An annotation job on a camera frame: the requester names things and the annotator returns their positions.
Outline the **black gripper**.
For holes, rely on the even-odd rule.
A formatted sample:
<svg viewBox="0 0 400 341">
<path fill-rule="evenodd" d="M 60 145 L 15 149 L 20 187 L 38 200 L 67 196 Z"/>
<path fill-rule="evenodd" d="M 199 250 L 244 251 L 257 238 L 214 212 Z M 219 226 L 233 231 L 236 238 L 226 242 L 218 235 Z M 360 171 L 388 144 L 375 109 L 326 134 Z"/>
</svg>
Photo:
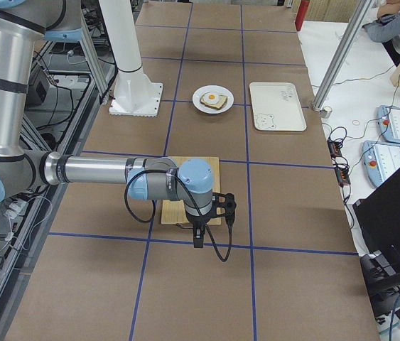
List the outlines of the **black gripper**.
<svg viewBox="0 0 400 341">
<path fill-rule="evenodd" d="M 206 217 L 190 215 L 189 222 L 193 226 L 193 246 L 195 248 L 203 248 L 205 225 L 207 224 Z"/>
</svg>

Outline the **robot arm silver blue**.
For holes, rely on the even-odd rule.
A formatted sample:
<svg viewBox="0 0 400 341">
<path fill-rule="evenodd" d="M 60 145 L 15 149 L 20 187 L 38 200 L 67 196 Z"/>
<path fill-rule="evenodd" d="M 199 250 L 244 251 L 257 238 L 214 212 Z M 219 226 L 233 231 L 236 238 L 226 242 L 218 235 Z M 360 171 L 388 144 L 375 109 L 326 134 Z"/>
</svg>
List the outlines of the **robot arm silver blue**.
<svg viewBox="0 0 400 341">
<path fill-rule="evenodd" d="M 19 144 L 37 40 L 83 37 L 79 1 L 0 1 L 0 202 L 39 185 L 123 183 L 125 199 L 183 201 L 195 247 L 218 216 L 210 164 L 194 158 L 85 158 L 26 151 Z"/>
</svg>

